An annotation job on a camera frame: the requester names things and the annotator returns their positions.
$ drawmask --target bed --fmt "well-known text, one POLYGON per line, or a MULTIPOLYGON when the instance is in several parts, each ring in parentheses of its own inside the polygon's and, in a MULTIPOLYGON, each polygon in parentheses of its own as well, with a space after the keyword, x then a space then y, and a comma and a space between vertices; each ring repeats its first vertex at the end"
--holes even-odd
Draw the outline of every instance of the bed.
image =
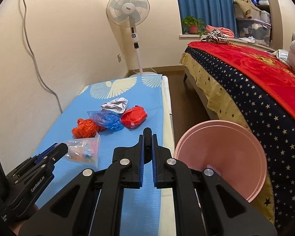
POLYGON ((181 63, 210 118, 238 123, 262 144, 268 174, 252 204, 281 232, 295 216, 295 75, 234 44, 192 42, 181 63))
MULTIPOLYGON (((100 132, 98 169, 105 169, 111 164, 115 147, 135 145, 146 127, 157 134, 159 145, 170 149, 173 155, 175 146, 170 115, 171 99, 168 79, 162 75, 136 76, 86 86, 54 123, 34 155, 55 142, 72 139, 71 129, 76 127, 77 119, 88 118, 87 111, 99 110, 104 102, 117 97, 128 99, 128 108, 135 105, 144 107, 148 117, 136 129, 100 132)), ((65 157, 60 159, 55 165, 55 178, 36 202, 37 206, 42 207, 88 167, 93 168, 71 162, 65 157)), ((154 188, 151 162, 144 165, 143 187, 124 191, 120 235, 137 235, 138 232, 146 236, 176 235, 172 190, 154 188)))

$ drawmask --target standing fan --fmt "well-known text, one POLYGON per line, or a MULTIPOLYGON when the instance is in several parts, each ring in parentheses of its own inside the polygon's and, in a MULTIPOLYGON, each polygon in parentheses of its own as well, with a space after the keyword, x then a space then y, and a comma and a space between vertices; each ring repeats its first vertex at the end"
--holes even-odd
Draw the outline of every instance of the standing fan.
POLYGON ((142 23, 150 11, 148 0, 110 0, 107 5, 107 16, 113 23, 122 27, 130 27, 131 38, 138 59, 140 75, 150 75, 152 72, 143 73, 139 53, 138 34, 136 25, 142 23))

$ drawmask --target navy blue star-patterned blanket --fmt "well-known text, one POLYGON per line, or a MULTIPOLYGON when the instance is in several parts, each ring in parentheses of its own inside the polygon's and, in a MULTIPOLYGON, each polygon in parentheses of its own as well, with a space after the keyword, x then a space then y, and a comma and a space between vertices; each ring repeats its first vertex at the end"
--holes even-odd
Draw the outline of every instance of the navy blue star-patterned blanket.
POLYGON ((188 47, 185 52, 224 87, 262 144, 273 189, 274 223, 282 231, 295 216, 295 119, 239 70, 201 48, 188 47))

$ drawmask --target blue plastic bag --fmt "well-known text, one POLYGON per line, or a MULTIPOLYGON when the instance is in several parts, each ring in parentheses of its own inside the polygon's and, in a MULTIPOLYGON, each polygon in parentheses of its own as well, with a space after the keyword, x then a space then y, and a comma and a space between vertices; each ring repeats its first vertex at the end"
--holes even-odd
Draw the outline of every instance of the blue plastic bag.
POLYGON ((87 113, 92 121, 106 129, 119 131, 124 128, 119 114, 116 112, 103 109, 100 111, 88 111, 87 113))

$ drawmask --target baseboard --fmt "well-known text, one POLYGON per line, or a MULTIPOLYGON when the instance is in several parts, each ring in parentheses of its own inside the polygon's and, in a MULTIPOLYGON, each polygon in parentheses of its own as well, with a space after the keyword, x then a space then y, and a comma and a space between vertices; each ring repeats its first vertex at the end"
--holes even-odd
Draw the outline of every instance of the baseboard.
MULTIPOLYGON (((180 70, 184 70, 184 66, 183 65, 176 65, 176 66, 163 66, 163 67, 151 67, 153 70, 155 70, 158 74, 163 73, 163 72, 170 72, 170 71, 180 71, 180 70)), ((144 72, 150 72, 153 71, 151 70, 151 68, 143 68, 144 72)), ((139 70, 129 70, 128 73, 125 75, 125 78, 134 75, 136 73, 138 73, 139 70)))

